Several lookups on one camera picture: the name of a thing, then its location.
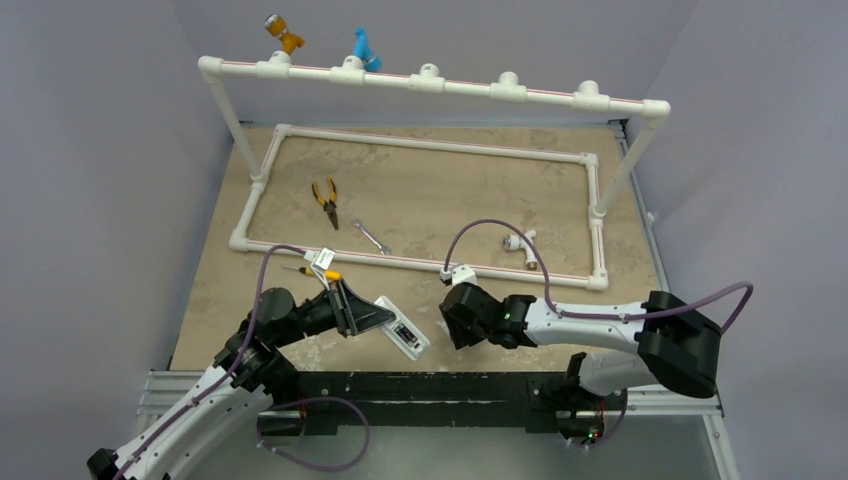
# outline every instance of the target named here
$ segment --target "yellow screwdriver handle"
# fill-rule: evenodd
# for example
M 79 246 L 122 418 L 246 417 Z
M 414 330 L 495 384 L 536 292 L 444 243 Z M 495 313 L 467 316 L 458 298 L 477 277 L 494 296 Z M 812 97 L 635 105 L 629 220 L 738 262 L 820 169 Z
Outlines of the yellow screwdriver handle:
M 306 274 L 309 276 L 315 276 L 315 274 L 312 272 L 312 269 L 309 267 L 306 267 Z M 326 272 L 324 272 L 324 276 L 327 277 L 327 280 L 331 282 L 335 282 L 336 280 L 342 279 L 342 274 L 335 270 L 327 270 Z

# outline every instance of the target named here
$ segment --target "vertical pvc post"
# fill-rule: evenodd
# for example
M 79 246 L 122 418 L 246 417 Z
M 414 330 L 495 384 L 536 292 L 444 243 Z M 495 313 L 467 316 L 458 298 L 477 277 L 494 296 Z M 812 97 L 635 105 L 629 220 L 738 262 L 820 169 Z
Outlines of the vertical pvc post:
M 612 179 L 609 187 L 607 187 L 601 195 L 601 199 L 598 201 L 598 204 L 592 209 L 592 212 L 595 215 L 599 217 L 606 215 L 607 210 L 609 210 L 612 202 L 614 202 L 616 197 L 618 197 L 621 189 L 624 188 L 624 186 L 630 181 L 630 173 L 636 166 L 636 162 L 639 160 L 639 157 L 641 157 L 645 152 L 648 144 L 651 143 L 651 139 L 654 138 L 654 134 L 657 133 L 657 129 L 661 123 L 662 122 L 652 122 L 650 120 L 645 122 L 645 128 L 639 132 L 639 135 L 636 136 L 636 140 L 633 141 L 633 145 L 631 145 L 630 149 L 627 150 L 627 155 L 625 155 L 624 160 L 621 161 L 621 166 L 615 173 L 615 178 Z
M 201 72 L 203 73 L 203 79 L 206 80 L 206 83 L 209 84 L 209 88 L 212 90 L 212 96 L 215 98 L 215 103 L 218 104 L 218 108 L 221 110 L 221 115 L 224 117 L 224 121 L 230 129 L 230 133 L 233 136 L 233 141 L 235 142 L 236 147 L 239 149 L 241 156 L 244 157 L 244 161 L 247 163 L 247 168 L 250 171 L 250 178 L 253 181 L 262 180 L 265 178 L 265 172 L 262 171 L 262 167 L 259 165 L 259 162 L 256 160 L 256 155 L 253 153 L 253 149 L 250 148 L 250 143 L 248 143 L 247 137 L 244 135 L 244 129 L 241 128 L 241 124 L 236 116 L 236 111 L 233 109 L 233 103 L 230 101 L 230 96 L 227 95 L 227 90 L 224 88 L 224 83 L 221 81 L 221 77 L 204 70 L 203 66 L 201 66 Z

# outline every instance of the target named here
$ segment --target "label tag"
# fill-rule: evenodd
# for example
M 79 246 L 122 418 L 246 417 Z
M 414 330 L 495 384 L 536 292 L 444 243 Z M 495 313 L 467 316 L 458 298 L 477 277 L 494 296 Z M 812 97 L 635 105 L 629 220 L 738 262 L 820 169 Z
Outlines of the label tag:
M 309 268 L 312 270 L 312 275 L 315 276 L 315 279 L 321 283 L 321 286 L 324 287 L 324 290 L 330 289 L 330 283 L 327 281 L 326 271 L 330 269 L 330 264 L 333 263 L 333 257 L 336 256 L 336 252 L 327 247 L 321 248 L 321 251 L 318 252 L 318 255 L 312 259 L 312 262 L 309 263 Z

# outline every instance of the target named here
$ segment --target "small white device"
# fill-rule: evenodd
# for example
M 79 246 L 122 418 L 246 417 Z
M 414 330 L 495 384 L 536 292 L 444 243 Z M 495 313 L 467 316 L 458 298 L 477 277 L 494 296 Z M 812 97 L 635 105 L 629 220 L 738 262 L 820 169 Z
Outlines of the small white device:
M 424 352 L 430 348 L 430 340 L 418 330 L 418 327 L 400 311 L 388 297 L 383 295 L 378 298 L 374 305 L 391 310 L 397 319 L 393 322 L 380 325 L 380 330 L 389 337 L 397 347 L 413 362 L 421 358 Z
M 533 243 L 533 238 L 536 237 L 536 230 L 527 230 L 524 232 L 524 236 L 530 240 L 530 243 Z M 527 256 L 527 259 L 524 262 L 527 266 L 527 270 L 536 270 L 539 268 L 539 263 L 536 261 L 536 255 L 533 254 L 533 249 L 531 249 L 530 245 L 522 240 L 521 237 L 515 234 L 504 237 L 504 250 L 507 252 L 513 252 L 519 248 L 524 250 L 524 255 Z

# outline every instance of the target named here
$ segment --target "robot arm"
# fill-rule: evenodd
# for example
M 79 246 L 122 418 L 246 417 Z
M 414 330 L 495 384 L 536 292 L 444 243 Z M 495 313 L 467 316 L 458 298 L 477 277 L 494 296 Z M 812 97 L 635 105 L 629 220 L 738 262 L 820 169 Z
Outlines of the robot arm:
M 498 301 L 476 285 L 467 266 L 455 267 L 451 273 L 453 287 L 439 309 L 457 349 L 483 340 L 510 349 L 560 343 L 608 348 L 614 351 L 575 355 L 569 365 L 571 380 L 598 397 L 657 383 L 690 397 L 709 398 L 716 393 L 721 341 L 718 325 L 697 311 L 627 321 L 628 314 L 685 305 L 668 292 L 651 292 L 644 303 L 557 305 L 558 311 L 607 313 L 621 318 L 583 320 L 558 315 L 532 295 L 510 295 Z
M 263 292 L 253 338 L 231 381 L 221 383 L 202 400 L 195 400 L 199 392 L 226 375 L 244 343 L 248 320 L 243 321 L 227 340 L 195 388 L 156 423 L 117 451 L 100 449 L 89 458 L 92 478 L 183 478 L 239 425 L 255 421 L 257 415 L 272 404 L 287 403 L 298 397 L 299 374 L 279 352 L 279 347 L 333 328 L 345 337 L 359 335 L 395 319 L 394 312 L 358 297 L 344 280 L 328 286 L 329 289 L 300 306 L 284 288 Z M 142 443 L 163 427 L 146 450 L 135 456 Z

